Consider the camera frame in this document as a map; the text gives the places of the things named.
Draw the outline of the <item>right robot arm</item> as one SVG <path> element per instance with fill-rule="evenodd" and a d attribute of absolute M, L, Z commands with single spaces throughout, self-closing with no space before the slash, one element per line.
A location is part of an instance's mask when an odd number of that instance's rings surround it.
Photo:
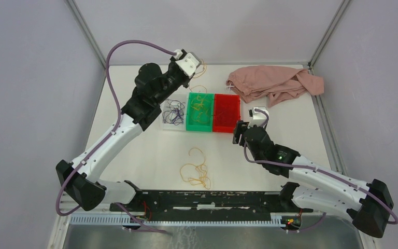
<path fill-rule="evenodd" d="M 339 216 L 374 238 L 382 238 L 387 225 L 398 224 L 385 182 L 366 182 L 321 167 L 298 151 L 275 144 L 265 126 L 239 120 L 233 144 L 243 147 L 248 162 L 289 179 L 278 198 L 282 210 L 312 209 Z"/>

